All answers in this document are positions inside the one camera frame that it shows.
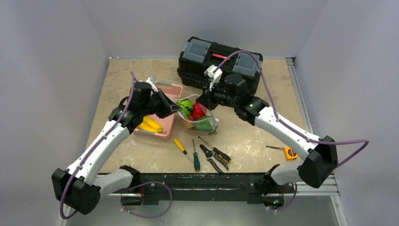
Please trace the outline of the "red toy bell pepper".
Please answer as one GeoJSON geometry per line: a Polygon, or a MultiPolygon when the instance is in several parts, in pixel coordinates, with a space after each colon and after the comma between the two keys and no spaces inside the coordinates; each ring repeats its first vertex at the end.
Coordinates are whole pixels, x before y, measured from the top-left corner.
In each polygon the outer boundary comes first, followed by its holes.
{"type": "Polygon", "coordinates": [[[206,116],[206,114],[205,114],[204,110],[202,109],[202,105],[199,103],[195,103],[192,107],[192,111],[191,111],[190,115],[188,116],[188,118],[191,121],[196,121],[205,116],[206,116]]]}

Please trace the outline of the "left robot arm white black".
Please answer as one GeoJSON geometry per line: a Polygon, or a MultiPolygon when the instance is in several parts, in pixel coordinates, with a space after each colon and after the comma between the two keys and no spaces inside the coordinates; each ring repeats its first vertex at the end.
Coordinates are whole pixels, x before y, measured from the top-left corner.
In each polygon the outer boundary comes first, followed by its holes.
{"type": "Polygon", "coordinates": [[[150,82],[134,82],[129,96],[123,98],[108,117],[100,134],[87,150],[67,169],[56,169],[52,184],[60,201],[60,215],[67,205],[81,214],[89,214],[106,195],[119,190],[136,192],[141,186],[140,172],[124,165],[114,173],[99,176],[100,169],[116,148],[126,140],[145,116],[156,115],[163,119],[180,111],[161,89],[150,82]]]}

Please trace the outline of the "pink plastic basket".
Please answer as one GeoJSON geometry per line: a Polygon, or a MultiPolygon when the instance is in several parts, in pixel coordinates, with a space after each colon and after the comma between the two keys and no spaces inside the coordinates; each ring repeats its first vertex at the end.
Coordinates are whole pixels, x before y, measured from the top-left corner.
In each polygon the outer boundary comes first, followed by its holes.
{"type": "MultiPolygon", "coordinates": [[[[157,81],[157,82],[155,82],[155,86],[156,86],[156,88],[161,89],[164,92],[164,94],[166,96],[168,96],[171,100],[178,99],[179,97],[182,96],[183,87],[181,85],[157,81]]],[[[164,119],[161,119],[161,118],[157,117],[155,114],[153,114],[153,115],[149,115],[149,118],[151,118],[156,123],[158,123],[160,126],[162,126],[162,128],[163,128],[162,132],[161,133],[152,133],[152,132],[149,132],[146,130],[141,130],[140,128],[136,128],[134,130],[134,133],[148,135],[151,137],[169,139],[173,125],[175,123],[176,114],[170,115],[164,119]]]]}

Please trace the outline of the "green toy melon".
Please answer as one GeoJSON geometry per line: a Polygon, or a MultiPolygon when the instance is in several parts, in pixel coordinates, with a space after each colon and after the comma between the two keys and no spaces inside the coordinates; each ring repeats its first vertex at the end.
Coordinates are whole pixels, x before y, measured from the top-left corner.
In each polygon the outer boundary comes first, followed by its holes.
{"type": "Polygon", "coordinates": [[[186,116],[189,116],[192,113],[193,103],[189,99],[180,99],[177,100],[176,103],[182,108],[182,111],[186,116]]]}

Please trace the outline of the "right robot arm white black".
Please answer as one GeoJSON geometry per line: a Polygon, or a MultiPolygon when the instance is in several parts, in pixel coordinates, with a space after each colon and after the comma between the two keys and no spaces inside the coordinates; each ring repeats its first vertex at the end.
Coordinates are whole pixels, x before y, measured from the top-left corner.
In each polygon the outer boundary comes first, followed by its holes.
{"type": "Polygon", "coordinates": [[[196,101],[209,110],[218,105],[233,108],[240,119],[272,134],[298,155],[302,163],[277,165],[267,172],[264,185],[271,192],[289,182],[319,188],[338,165],[334,139],[320,138],[275,114],[273,107],[254,96],[238,74],[229,74],[219,83],[206,83],[196,101]]]}

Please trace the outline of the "green toy bell pepper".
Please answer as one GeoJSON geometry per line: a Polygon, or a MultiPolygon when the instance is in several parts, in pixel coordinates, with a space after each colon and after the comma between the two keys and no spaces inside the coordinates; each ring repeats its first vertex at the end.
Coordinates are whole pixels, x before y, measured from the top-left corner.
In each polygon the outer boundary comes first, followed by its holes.
{"type": "Polygon", "coordinates": [[[217,132],[219,120],[214,117],[202,117],[194,122],[193,131],[213,135],[217,132]]]}

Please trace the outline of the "clear zip top bag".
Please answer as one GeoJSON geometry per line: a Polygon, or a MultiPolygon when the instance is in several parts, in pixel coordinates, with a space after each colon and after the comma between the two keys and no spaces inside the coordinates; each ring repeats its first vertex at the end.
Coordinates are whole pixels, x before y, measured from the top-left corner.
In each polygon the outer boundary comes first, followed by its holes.
{"type": "Polygon", "coordinates": [[[199,94],[187,97],[177,97],[173,101],[181,107],[177,112],[183,127],[196,136],[211,136],[217,134],[219,119],[213,112],[197,103],[199,94]]]}

